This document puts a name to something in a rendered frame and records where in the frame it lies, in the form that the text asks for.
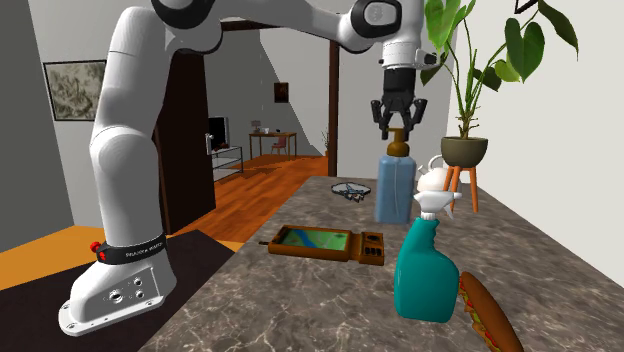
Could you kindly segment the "dark brown door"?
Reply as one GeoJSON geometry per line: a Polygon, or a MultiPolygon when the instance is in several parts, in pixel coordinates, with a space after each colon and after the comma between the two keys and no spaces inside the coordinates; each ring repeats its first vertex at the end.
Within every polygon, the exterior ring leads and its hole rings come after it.
{"type": "Polygon", "coordinates": [[[204,57],[173,55],[163,107],[153,133],[159,158],[160,207],[172,235],[216,207],[204,57]]]}

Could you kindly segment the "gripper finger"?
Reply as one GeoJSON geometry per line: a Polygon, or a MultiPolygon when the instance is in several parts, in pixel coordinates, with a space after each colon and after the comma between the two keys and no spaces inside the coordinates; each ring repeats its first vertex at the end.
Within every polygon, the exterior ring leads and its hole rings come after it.
{"type": "Polygon", "coordinates": [[[382,98],[381,100],[371,101],[371,110],[373,122],[376,123],[381,130],[381,139],[387,140],[389,136],[389,124],[396,112],[394,100],[392,98],[382,98]]]}
{"type": "Polygon", "coordinates": [[[401,117],[404,123],[405,132],[411,132],[415,125],[421,123],[427,104],[427,99],[417,98],[414,99],[411,104],[408,104],[403,108],[401,111],[401,117]]]}

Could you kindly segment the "potted plant on wooden stool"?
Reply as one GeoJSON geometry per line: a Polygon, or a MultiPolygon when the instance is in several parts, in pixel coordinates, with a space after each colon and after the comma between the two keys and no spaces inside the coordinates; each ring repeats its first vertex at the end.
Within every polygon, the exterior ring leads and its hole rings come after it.
{"type": "Polygon", "coordinates": [[[457,190],[461,173],[468,172],[472,208],[478,211],[477,166],[486,154],[488,140],[472,136],[470,132],[479,126],[476,111],[481,92],[485,87],[497,91],[504,82],[524,83],[543,60],[545,37],[542,27],[533,17],[523,23],[509,18],[503,30],[505,42],[486,65],[481,69],[477,67],[478,50],[470,47],[467,68],[462,70],[452,48],[452,38],[458,27],[468,27],[467,18],[477,0],[470,0],[466,5],[461,1],[425,0],[428,39],[439,57],[438,67],[423,71],[420,80],[422,84],[427,84],[439,69],[445,69],[452,79],[458,105],[459,134],[441,140],[441,156],[448,165],[444,186],[457,190]]]}

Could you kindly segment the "wooden table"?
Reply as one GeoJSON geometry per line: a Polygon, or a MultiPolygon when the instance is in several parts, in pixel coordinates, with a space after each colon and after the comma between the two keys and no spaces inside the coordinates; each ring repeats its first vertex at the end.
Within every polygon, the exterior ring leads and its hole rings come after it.
{"type": "Polygon", "coordinates": [[[287,159],[297,157],[297,133],[296,132],[281,132],[278,130],[272,131],[270,128],[262,127],[260,120],[252,120],[250,122],[252,132],[249,134],[249,157],[253,158],[253,139],[258,139],[258,154],[263,154],[262,139],[263,138],[276,138],[279,136],[288,137],[288,154],[287,159]]]}

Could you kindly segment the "long sandwich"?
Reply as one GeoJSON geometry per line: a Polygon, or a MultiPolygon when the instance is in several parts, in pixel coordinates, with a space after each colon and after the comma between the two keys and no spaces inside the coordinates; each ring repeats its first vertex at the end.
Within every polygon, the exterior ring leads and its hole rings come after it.
{"type": "Polygon", "coordinates": [[[461,273],[458,295],[473,321],[472,328],[491,352],[525,352],[507,316],[474,275],[461,273]]]}

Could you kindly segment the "brown tablet with green screen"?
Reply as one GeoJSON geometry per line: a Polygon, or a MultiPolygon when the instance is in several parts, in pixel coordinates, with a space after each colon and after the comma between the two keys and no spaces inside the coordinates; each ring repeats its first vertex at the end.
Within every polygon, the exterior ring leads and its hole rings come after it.
{"type": "Polygon", "coordinates": [[[284,225],[270,241],[260,241],[270,254],[383,266],[382,233],[284,225]]]}

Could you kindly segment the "blue soap dispenser brown pump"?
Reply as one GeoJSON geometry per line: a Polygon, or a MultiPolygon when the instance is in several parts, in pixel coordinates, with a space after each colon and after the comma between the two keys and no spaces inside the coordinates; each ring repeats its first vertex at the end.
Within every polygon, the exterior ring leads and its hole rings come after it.
{"type": "Polygon", "coordinates": [[[416,162],[410,156],[403,128],[388,128],[394,134],[386,154],[378,164],[375,220],[380,223],[407,224],[411,218],[416,162]]]}

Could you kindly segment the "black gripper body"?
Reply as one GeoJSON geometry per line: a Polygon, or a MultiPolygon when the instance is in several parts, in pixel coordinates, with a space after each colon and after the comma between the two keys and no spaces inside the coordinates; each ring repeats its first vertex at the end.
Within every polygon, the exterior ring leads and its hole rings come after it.
{"type": "Polygon", "coordinates": [[[386,69],[383,77],[382,104],[386,111],[408,111],[414,100],[416,70],[413,68],[386,69]]]}

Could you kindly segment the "teal spray bottle white trigger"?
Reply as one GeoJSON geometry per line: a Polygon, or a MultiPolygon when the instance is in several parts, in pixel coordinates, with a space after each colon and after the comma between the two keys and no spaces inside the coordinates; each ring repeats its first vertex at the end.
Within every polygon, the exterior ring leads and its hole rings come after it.
{"type": "Polygon", "coordinates": [[[414,196],[421,214],[403,241],[394,273],[394,306],[403,318],[446,323],[453,315],[459,271],[435,248],[435,236],[437,213],[449,212],[455,198],[449,191],[420,191],[414,196]]]}

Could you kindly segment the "television on glass stand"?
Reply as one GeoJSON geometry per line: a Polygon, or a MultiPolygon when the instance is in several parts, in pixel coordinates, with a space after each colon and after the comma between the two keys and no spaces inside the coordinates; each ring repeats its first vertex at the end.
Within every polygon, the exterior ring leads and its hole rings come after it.
{"type": "Polygon", "coordinates": [[[213,180],[219,181],[242,173],[244,171],[242,148],[231,144],[228,118],[213,116],[208,121],[209,132],[205,139],[207,154],[212,159],[213,180]]]}

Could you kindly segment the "white teapot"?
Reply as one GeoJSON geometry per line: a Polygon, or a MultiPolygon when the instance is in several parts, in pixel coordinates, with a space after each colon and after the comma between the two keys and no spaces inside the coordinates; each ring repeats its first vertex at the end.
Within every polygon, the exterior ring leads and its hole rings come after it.
{"type": "Polygon", "coordinates": [[[417,191],[447,191],[448,187],[445,185],[448,169],[444,167],[433,167],[433,163],[438,159],[441,159],[442,155],[433,156],[427,166],[421,165],[417,171],[421,174],[417,183],[417,191]]]}

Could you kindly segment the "grey blue scissors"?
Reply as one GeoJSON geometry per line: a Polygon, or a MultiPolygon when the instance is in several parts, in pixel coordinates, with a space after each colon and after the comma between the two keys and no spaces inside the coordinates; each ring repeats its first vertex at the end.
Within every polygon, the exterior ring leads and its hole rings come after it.
{"type": "Polygon", "coordinates": [[[371,193],[371,189],[363,184],[354,182],[341,182],[331,186],[334,194],[341,195],[345,199],[359,203],[366,195],[371,193]]]}

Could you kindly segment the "large grey framed wall picture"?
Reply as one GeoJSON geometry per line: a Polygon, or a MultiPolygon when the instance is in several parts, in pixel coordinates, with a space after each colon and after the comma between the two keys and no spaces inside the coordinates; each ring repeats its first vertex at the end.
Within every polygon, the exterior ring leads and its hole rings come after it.
{"type": "Polygon", "coordinates": [[[105,60],[43,63],[55,121],[95,120],[105,67],[105,60]]]}

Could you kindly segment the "dark robot stand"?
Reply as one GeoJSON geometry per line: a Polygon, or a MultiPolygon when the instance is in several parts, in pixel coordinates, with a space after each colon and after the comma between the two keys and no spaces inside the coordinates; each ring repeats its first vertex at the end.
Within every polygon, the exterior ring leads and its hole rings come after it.
{"type": "Polygon", "coordinates": [[[161,307],[80,337],[61,331],[58,310],[86,264],[0,291],[0,352],[138,352],[234,252],[195,230],[168,254],[177,284],[161,307]]]}

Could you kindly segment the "dark wooden post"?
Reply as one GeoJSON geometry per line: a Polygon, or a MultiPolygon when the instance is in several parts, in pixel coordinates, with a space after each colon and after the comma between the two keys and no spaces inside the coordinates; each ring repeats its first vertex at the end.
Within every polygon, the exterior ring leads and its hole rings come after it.
{"type": "Polygon", "coordinates": [[[339,45],[329,43],[328,87],[328,175],[337,176],[338,112],[339,112],[339,45]]]}

